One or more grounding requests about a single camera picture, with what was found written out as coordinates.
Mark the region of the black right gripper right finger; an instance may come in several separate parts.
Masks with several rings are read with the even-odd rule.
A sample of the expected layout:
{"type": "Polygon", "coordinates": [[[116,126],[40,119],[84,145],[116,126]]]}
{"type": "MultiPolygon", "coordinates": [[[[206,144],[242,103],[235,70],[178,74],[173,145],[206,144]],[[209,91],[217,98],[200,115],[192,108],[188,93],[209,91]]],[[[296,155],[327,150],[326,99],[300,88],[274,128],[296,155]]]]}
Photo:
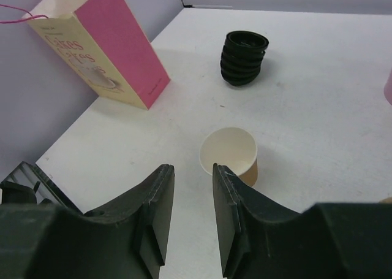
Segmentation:
{"type": "Polygon", "coordinates": [[[391,205],[317,203],[302,213],[213,167],[225,278],[390,278],[391,205]]]}

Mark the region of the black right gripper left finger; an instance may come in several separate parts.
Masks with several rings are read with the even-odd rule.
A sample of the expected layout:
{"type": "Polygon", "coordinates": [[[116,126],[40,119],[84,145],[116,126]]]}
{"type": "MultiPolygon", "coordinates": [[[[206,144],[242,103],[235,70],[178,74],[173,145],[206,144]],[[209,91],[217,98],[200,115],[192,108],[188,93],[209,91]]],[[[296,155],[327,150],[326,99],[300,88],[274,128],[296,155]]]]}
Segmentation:
{"type": "Polygon", "coordinates": [[[165,264],[175,169],[86,213],[38,202],[38,185],[1,183],[2,278],[158,278],[165,264]]]}

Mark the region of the pink and cream paper bag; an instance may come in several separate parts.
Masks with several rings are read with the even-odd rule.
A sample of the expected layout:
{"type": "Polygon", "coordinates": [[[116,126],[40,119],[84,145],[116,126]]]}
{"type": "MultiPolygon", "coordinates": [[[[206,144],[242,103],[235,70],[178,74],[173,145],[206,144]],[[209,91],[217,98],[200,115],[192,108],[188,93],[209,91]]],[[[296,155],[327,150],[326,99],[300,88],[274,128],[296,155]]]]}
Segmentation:
{"type": "Polygon", "coordinates": [[[42,0],[19,22],[101,97],[148,110],[170,82],[125,0],[42,0]]]}

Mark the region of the brown paper coffee cup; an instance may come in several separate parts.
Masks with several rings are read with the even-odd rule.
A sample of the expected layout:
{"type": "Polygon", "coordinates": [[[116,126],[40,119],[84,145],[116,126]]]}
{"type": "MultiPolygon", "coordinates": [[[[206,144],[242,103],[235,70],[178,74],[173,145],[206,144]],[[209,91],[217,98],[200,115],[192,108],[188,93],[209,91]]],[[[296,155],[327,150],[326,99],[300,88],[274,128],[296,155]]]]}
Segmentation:
{"type": "Polygon", "coordinates": [[[199,161],[203,170],[212,175],[213,165],[230,168],[248,186],[258,179],[258,145],[248,131],[226,127],[212,132],[200,147],[199,161]]]}

